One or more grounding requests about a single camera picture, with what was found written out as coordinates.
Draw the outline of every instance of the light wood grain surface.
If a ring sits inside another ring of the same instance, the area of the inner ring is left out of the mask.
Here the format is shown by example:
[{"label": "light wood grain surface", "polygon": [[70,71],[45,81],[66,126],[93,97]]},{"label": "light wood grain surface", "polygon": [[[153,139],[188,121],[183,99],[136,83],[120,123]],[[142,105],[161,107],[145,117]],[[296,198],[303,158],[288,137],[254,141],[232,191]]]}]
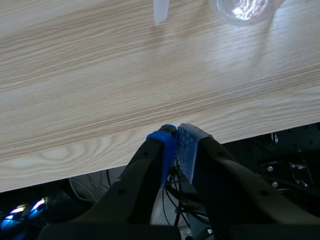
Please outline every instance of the light wood grain surface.
[{"label": "light wood grain surface", "polygon": [[163,123],[220,142],[320,120],[320,1],[227,25],[207,0],[0,1],[0,192],[125,165]]}]

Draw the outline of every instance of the blue led light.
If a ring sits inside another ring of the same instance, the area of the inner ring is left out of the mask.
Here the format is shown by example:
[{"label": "blue led light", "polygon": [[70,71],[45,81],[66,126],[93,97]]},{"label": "blue led light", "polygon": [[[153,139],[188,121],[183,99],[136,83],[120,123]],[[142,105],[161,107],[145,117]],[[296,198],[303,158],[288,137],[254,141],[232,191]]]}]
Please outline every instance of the blue led light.
[{"label": "blue led light", "polygon": [[4,220],[1,223],[1,230],[8,230],[20,223],[19,221],[12,220],[13,217],[13,215],[9,215],[4,218]]}]

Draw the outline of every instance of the white cable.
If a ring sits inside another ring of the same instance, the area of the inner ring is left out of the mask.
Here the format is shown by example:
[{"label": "white cable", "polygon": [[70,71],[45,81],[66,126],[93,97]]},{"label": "white cable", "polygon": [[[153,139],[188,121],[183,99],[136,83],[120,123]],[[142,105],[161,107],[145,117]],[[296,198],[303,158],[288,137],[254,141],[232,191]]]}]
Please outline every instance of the white cable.
[{"label": "white cable", "polygon": [[77,180],[75,180],[75,179],[72,179],[72,180],[71,180],[71,178],[69,178],[70,187],[72,188],[74,194],[77,196],[78,199],[80,199],[80,200],[82,200],[82,201],[91,202],[90,199],[86,199],[86,198],[83,198],[83,197],[79,196],[79,194],[78,194],[77,191],[75,190],[75,187],[73,186],[72,181],[75,181],[78,185],[80,185],[81,187],[83,187],[83,189],[85,189],[85,190],[89,193],[89,195],[92,197],[92,199],[94,200],[94,202],[97,203],[97,199],[95,198],[95,196],[93,195],[93,193],[92,193],[85,185],[83,185],[81,182],[79,182],[79,181],[77,181]]},{"label": "white cable", "polygon": [[91,183],[91,184],[93,184],[93,185],[96,185],[96,186],[98,186],[98,187],[101,187],[102,189],[104,189],[104,190],[106,190],[106,191],[109,190],[108,187],[103,186],[103,185],[101,185],[101,184],[99,184],[99,183],[97,183],[97,182],[91,181],[91,180],[89,180],[89,179],[86,179],[86,178],[84,178],[84,177],[76,176],[76,177],[73,177],[72,179],[74,180],[75,178],[78,178],[78,179],[81,179],[81,180],[85,180],[86,182]]}]

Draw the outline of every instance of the transparent plastic object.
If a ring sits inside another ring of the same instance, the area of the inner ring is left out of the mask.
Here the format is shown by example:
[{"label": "transparent plastic object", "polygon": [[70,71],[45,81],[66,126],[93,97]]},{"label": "transparent plastic object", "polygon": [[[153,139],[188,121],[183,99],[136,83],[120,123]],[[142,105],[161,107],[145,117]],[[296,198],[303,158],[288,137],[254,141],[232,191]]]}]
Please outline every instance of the transparent plastic object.
[{"label": "transparent plastic object", "polygon": [[192,124],[182,123],[178,127],[176,159],[190,184],[194,177],[198,142],[206,137],[212,136]]},{"label": "transparent plastic object", "polygon": [[250,26],[271,19],[284,0],[209,0],[214,14],[236,26]]},{"label": "transparent plastic object", "polygon": [[163,23],[169,12],[170,0],[153,0],[153,17],[155,25]]}]

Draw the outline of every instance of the clear glass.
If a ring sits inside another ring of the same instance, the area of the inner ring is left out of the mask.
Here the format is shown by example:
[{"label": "clear glass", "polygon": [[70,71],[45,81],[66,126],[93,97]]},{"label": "clear glass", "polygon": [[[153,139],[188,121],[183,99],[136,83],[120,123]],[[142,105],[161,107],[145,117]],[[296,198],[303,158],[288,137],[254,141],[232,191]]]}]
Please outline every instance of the clear glass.
[{"label": "clear glass", "polygon": [[215,14],[226,22],[249,26],[273,17],[275,0],[209,0]]}]

